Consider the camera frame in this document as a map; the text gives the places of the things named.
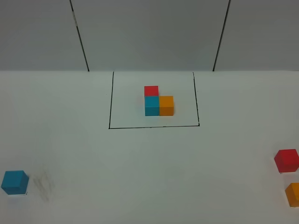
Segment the blue template block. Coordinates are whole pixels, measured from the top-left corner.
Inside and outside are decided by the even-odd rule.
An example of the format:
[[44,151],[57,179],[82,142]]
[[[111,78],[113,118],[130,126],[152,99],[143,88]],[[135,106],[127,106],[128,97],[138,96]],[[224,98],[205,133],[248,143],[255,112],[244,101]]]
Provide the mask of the blue template block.
[[146,96],[145,116],[159,116],[159,96]]

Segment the orange template block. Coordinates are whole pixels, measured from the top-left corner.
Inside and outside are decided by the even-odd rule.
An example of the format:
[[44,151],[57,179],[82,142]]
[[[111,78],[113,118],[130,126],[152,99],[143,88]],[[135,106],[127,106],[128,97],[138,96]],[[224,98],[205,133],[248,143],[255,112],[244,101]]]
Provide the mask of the orange template block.
[[174,97],[160,96],[159,97],[159,115],[173,116],[174,115]]

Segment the red template block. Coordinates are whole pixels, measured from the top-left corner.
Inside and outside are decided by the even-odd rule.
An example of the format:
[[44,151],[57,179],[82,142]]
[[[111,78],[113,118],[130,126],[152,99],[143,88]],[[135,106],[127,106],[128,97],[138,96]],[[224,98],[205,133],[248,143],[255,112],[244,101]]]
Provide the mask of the red template block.
[[145,97],[159,96],[159,87],[158,86],[145,86],[144,87],[144,96]]

